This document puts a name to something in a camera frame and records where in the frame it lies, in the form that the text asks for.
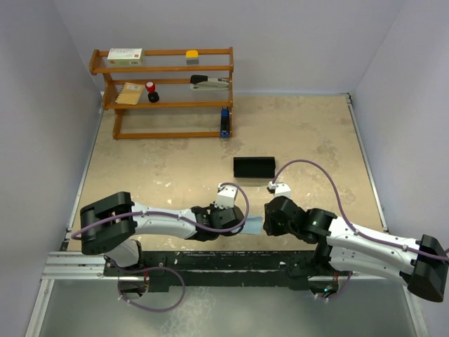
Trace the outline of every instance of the gray wall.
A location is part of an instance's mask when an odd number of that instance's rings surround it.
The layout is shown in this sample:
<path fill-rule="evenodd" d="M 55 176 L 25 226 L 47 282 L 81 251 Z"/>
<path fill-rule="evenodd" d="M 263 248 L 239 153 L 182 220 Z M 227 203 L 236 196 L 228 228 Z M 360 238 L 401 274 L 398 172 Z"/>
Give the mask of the gray wall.
<path fill-rule="evenodd" d="M 354 90 L 403 2 L 55 0 L 86 64 L 95 48 L 233 46 L 234 90 L 256 93 Z"/>
<path fill-rule="evenodd" d="M 64 237 L 100 96 L 51 0 L 0 1 L 0 327 L 23 336 Z"/>
<path fill-rule="evenodd" d="M 356 119 L 392 233 L 449 247 L 449 2 L 402 8 L 354 96 Z M 423 303 L 435 337 L 449 298 Z"/>

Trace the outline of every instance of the wooden table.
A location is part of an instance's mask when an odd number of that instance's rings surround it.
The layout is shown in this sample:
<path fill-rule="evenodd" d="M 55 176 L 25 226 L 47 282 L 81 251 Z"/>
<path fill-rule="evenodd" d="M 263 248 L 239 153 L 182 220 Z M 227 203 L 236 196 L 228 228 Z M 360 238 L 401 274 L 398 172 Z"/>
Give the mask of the wooden table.
<path fill-rule="evenodd" d="M 210 123 L 220 123 L 219 111 Z M 160 114 L 159 127 L 173 127 L 174 117 Z M 207 118 L 200 116 L 203 127 Z M 175 118 L 179 127 L 197 121 Z M 142 115 L 129 116 L 123 128 L 141 129 Z M 233 178 L 233 157 L 274 156 L 280 168 L 292 159 L 310 159 L 334 178 L 349 219 L 382 231 L 373 189 L 366 171 L 354 125 L 343 96 L 235 97 L 234 137 L 120 140 L 112 138 L 113 111 L 106 111 L 81 194 L 79 209 L 118 191 L 128 191 L 142 204 L 185 209 L 207 206 L 222 182 L 236 182 L 250 200 L 250 215 L 263 216 L 272 199 L 268 180 Z M 293 164 L 281 174 L 292 197 L 304 209 L 319 207 L 339 214 L 327 178 L 308 164 Z M 244 210 L 244 201 L 237 198 Z M 74 230 L 79 229 L 79 210 Z M 268 237 L 240 234 L 211 242 L 195 242 L 161 235 L 135 237 L 144 250 L 308 250 L 314 247 L 292 235 Z M 71 240 L 68 250 L 80 251 Z"/>

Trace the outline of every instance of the wooden shelf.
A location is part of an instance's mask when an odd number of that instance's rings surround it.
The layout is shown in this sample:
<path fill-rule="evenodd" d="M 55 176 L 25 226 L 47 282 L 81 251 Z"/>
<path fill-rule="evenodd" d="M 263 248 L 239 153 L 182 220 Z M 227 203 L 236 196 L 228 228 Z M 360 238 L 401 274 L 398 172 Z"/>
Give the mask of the wooden shelf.
<path fill-rule="evenodd" d="M 112 67 L 107 62 L 109 51 L 95 49 L 92 54 L 89 70 L 92 75 L 103 74 L 105 78 L 105 94 L 102 105 L 105 109 L 115 109 L 116 121 L 113 130 L 115 139 L 124 138 L 169 138 L 169 137 L 220 137 L 220 132 L 182 132 L 182 133 L 121 133 L 123 113 L 129 109 L 185 108 L 185 107 L 221 107 L 229 109 L 229 136 L 232 136 L 232 73 L 234 71 L 234 55 L 231 48 L 197 49 L 199 65 L 187 65 L 185 53 L 187 49 L 144 51 L 143 65 L 128 67 Z M 192 91 L 190 78 L 184 79 L 113 79 L 113 73 L 148 73 L 148 72 L 228 72 L 229 88 L 224 91 Z M 156 92 L 160 101 L 148 101 L 144 91 L 136 105 L 118 104 L 115 100 L 125 82 L 145 84 L 152 81 L 156 84 Z"/>

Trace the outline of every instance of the tabletop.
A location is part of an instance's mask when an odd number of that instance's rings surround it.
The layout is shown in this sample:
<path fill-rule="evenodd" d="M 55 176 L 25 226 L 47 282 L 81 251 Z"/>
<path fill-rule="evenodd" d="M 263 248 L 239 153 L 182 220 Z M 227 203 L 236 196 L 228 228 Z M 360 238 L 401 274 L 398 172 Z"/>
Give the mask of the tabletop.
<path fill-rule="evenodd" d="M 129 112 L 122 129 L 212 128 L 214 114 L 196 110 Z M 234 137 L 114 140 L 114 111 L 103 118 L 81 193 L 74 230 L 80 228 L 79 209 L 119 191 L 133 201 L 165 209 L 208 206 L 223 182 L 239 184 L 250 200 L 250 215 L 263 216 L 272 199 L 268 179 L 233 177 L 233 157 L 275 157 L 276 170 L 293 159 L 309 159 L 333 177 L 349 219 L 382 231 L 379 211 L 370 184 L 354 124 L 344 96 L 236 96 L 233 109 Z M 280 180 L 292 189 L 292 199 L 303 209 L 322 208 L 340 214 L 327 178 L 309 164 L 289 166 Z M 241 195 L 236 205 L 242 211 Z M 136 236 L 144 250 L 310 250 L 314 246 L 292 235 L 268 237 L 239 234 L 211 242 L 195 242 L 163 235 Z M 80 251 L 71 240 L 69 251 Z"/>

